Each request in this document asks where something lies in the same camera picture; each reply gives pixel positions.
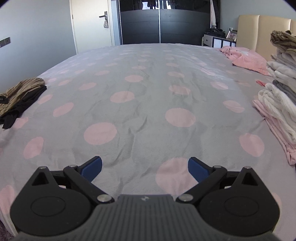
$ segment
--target headboard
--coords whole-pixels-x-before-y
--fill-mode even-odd
[[[270,43],[273,30],[290,30],[296,34],[296,21],[265,15],[240,15],[236,46],[254,50],[269,61],[270,55],[276,54],[276,47]]]

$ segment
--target nightstand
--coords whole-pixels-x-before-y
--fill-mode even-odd
[[[222,48],[223,46],[235,47],[236,43],[230,39],[224,39],[205,34],[203,46],[209,46],[212,48]]]

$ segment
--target photo frame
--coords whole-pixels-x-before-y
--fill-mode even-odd
[[[236,42],[236,40],[237,40],[237,31],[229,31],[226,38]]]

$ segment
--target wardrobe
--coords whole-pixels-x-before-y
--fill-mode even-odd
[[[204,32],[219,25],[218,1],[119,0],[122,44],[201,45]]]

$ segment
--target gray bed sheet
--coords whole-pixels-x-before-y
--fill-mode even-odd
[[[93,184],[120,194],[174,197],[197,184],[195,156],[239,171],[252,166],[277,200],[274,233],[296,237],[296,175],[252,106],[270,77],[232,66],[218,49],[182,44],[106,47],[40,75],[48,89],[0,131],[0,219],[38,166],[62,170],[101,156]]]

